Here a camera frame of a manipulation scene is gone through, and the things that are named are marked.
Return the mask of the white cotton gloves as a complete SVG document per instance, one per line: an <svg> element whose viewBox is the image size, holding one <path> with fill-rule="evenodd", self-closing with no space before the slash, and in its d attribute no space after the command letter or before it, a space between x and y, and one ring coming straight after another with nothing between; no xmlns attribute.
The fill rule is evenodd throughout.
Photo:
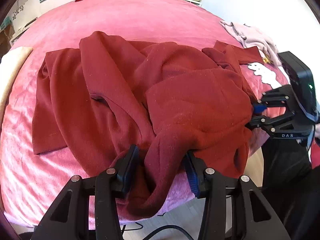
<svg viewBox="0 0 320 240"><path fill-rule="evenodd" d="M272 89L281 87L281 84L276 80L276 73L269 70L263 64L253 62L248 64L248 69L252 70L254 75L260 76L262 83L270 85Z"/></svg>

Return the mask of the dark red fleece jacket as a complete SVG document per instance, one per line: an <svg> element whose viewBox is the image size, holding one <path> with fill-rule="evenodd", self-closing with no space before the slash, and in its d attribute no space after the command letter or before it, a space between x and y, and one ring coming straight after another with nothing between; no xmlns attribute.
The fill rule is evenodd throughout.
<svg viewBox="0 0 320 240"><path fill-rule="evenodd" d="M76 49L48 52L37 75L35 154L68 148L96 176L139 147L139 164L121 217L138 220L163 206L188 151L225 176L246 166L247 123L256 101L241 65L259 50L216 42L127 41L96 31Z"/></svg>

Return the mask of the pink bed blanket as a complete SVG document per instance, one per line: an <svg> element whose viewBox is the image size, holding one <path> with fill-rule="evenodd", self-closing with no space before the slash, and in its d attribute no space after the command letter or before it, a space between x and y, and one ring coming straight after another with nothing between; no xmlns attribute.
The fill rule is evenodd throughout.
<svg viewBox="0 0 320 240"><path fill-rule="evenodd" d="M86 172L62 149L35 155L31 122L36 78L49 51L77 48L94 31L132 41L176 42L197 49L216 41L237 46L220 18L183 0L83 0L40 16L16 41L33 52L21 67L8 98L1 130L1 195L10 222L33 227L71 176Z"/></svg>

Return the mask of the light pink sweater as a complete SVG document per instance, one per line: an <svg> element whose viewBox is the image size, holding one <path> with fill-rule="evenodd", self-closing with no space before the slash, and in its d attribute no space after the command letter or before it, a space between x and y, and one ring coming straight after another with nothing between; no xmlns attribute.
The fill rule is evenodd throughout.
<svg viewBox="0 0 320 240"><path fill-rule="evenodd" d="M268 63L276 67L281 66L277 46L267 36L245 24L237 24L223 20L220 21L220 24L225 28L227 33L240 42L244 48L257 47L261 57L267 59Z"/></svg>

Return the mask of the cream folded blanket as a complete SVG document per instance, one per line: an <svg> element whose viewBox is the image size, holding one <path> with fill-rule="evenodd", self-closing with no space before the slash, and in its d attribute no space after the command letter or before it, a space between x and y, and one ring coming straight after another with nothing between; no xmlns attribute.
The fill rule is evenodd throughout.
<svg viewBox="0 0 320 240"><path fill-rule="evenodd" d="M16 79L16 76L32 51L32 47L17 47L7 52L1 59L1 121L3 120L7 99L12 89L13 83Z"/></svg>

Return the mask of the teal box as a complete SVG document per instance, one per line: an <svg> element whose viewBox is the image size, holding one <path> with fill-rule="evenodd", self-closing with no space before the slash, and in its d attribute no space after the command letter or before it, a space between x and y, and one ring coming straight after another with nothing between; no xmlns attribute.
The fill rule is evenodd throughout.
<svg viewBox="0 0 320 240"><path fill-rule="evenodd" d="M7 26L11 25L10 17L6 17L3 22L1 23L1 30L4 30Z"/></svg>

